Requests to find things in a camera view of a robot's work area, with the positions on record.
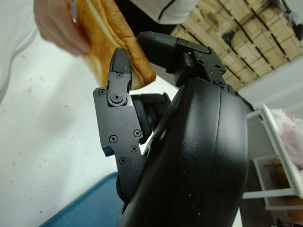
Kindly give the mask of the person's bare hand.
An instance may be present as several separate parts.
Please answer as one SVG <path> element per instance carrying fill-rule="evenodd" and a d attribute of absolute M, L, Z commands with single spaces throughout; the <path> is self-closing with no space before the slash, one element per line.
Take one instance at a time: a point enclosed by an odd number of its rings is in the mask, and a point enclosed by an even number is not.
<path fill-rule="evenodd" d="M 89 44 L 77 29 L 70 0 L 35 0 L 35 23 L 41 37 L 74 56 L 84 56 Z"/>

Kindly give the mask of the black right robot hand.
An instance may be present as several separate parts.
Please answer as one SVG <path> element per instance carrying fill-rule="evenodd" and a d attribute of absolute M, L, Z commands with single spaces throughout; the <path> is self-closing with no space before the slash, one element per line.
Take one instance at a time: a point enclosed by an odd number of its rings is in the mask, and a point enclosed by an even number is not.
<path fill-rule="evenodd" d="M 124 206 L 119 227 L 230 227 L 248 173 L 245 106 L 223 80 L 215 51 L 142 32 L 152 63 L 174 74 L 178 92 L 130 95 L 130 59 L 112 55 L 107 86 L 93 92 L 100 143 L 115 156 Z"/>

